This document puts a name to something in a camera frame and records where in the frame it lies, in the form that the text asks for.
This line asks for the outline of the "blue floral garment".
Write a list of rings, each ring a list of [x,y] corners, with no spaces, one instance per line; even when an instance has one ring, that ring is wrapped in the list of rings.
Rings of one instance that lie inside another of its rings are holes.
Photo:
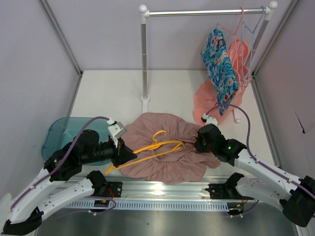
[[[223,116],[228,103],[224,103],[238,90],[238,84],[233,66],[226,49],[223,32],[214,29],[207,37],[201,51],[201,58],[207,69],[207,74],[217,92],[219,114]]]

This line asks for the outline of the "orange plastic hanger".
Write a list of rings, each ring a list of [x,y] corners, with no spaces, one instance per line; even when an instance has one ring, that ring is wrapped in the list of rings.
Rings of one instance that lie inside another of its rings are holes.
[[[121,165],[119,167],[115,167],[113,164],[111,164],[106,169],[104,174],[108,175],[112,170],[119,170],[119,169],[122,169],[122,168],[125,168],[125,167],[129,167],[131,165],[134,165],[134,164],[137,164],[137,163],[140,163],[140,162],[152,159],[154,157],[159,157],[159,156],[162,156],[162,155],[166,155],[166,154],[178,151],[181,148],[185,148],[185,144],[182,141],[178,141],[178,140],[170,140],[170,141],[158,142],[158,140],[156,139],[156,136],[159,135],[159,134],[163,134],[165,136],[167,134],[167,132],[165,130],[160,130],[160,131],[156,132],[153,135],[153,137],[152,137],[153,143],[151,145],[146,146],[146,147],[142,147],[142,148],[134,151],[134,153],[135,154],[139,154],[139,153],[144,152],[146,150],[156,150],[156,149],[160,148],[161,146],[168,145],[168,144],[176,144],[176,145],[171,150],[168,150],[168,151],[165,151],[165,152],[161,152],[161,153],[158,153],[158,154],[155,154],[155,155],[152,155],[152,156],[148,156],[148,157],[145,157],[143,159],[135,160],[135,161],[132,161],[130,163],[123,164],[123,165]]]

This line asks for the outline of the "pink wire hanger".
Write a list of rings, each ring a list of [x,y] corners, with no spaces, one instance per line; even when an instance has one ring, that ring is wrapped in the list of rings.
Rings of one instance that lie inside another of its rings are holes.
[[[246,88],[249,85],[249,82],[246,81],[245,74],[244,74],[244,54],[245,52],[247,52],[247,55],[248,55],[249,48],[248,46],[244,47],[244,41],[242,39],[237,38],[239,28],[241,24],[243,23],[243,18],[244,18],[244,8],[241,7],[241,18],[234,32],[230,31],[229,29],[227,29],[220,23],[217,23],[217,28],[219,28],[220,30],[225,30],[229,34],[234,36],[234,41],[229,46],[228,53],[229,53],[229,57],[231,59],[232,65],[236,66],[233,68],[233,70],[236,73],[236,77],[238,78],[240,85]]]

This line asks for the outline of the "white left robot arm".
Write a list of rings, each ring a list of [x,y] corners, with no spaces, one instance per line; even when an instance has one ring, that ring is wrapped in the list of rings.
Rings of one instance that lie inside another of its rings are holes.
[[[1,234],[24,236],[64,206],[81,198],[107,195],[108,182],[100,171],[91,171],[75,185],[54,194],[53,191],[74,175],[82,172],[85,164],[110,160],[118,167],[136,158],[123,139],[102,143],[94,130],[84,130],[73,142],[55,151],[46,160],[29,187],[16,197],[5,219]]]

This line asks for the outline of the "blue wire hanger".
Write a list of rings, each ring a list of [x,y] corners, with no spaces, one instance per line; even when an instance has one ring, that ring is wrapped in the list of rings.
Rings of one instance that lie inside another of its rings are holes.
[[[251,72],[250,72],[250,66],[252,64],[252,59],[256,53],[256,50],[258,48],[258,45],[261,41],[261,38],[265,32],[266,26],[268,25],[268,21],[265,21],[265,16],[267,13],[267,7],[262,6],[261,7],[261,15],[260,18],[255,25],[253,29],[250,29],[250,27],[247,26],[247,24],[242,21],[241,23],[241,43],[243,43],[243,31],[247,29],[252,36],[251,44],[249,46],[249,52],[247,53],[247,56],[245,57],[246,61],[244,62],[244,57],[242,56],[242,81],[243,85],[246,88],[250,81],[251,81]]]

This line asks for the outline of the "salmon pink skirt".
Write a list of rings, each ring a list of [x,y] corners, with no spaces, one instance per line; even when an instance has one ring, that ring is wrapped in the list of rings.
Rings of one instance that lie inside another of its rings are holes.
[[[247,56],[247,52],[244,54],[244,62],[246,61],[245,57]],[[238,78],[236,77],[238,90],[233,94],[231,98],[224,103],[230,103],[236,106],[240,106],[243,102],[243,95],[245,93],[246,88],[240,85]],[[193,104],[194,110],[192,112],[193,118],[196,124],[203,126],[204,123],[201,121],[201,117],[207,111],[209,111],[214,106],[218,105],[217,92],[212,84],[210,79],[207,79],[204,83],[202,83],[197,90],[197,92],[193,96]]]

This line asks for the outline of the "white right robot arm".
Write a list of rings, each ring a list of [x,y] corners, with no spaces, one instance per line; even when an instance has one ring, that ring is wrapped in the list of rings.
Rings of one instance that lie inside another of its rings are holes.
[[[248,146],[235,139],[226,139],[217,126],[207,124],[197,132],[199,153],[211,153],[219,161],[252,174],[255,179],[233,173],[222,189],[209,186],[211,197],[229,199],[249,197],[281,211],[300,227],[306,227],[315,216],[315,180],[292,175],[253,155]]]

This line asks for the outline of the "dusty pink pleated garment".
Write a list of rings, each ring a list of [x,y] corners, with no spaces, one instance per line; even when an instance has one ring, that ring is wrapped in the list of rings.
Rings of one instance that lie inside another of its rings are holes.
[[[123,140],[131,150],[162,142],[154,150],[144,150],[120,169],[122,175],[147,181],[177,184],[200,181],[207,168],[220,161],[212,153],[198,153],[194,147],[200,126],[163,113],[144,113],[126,126]]]

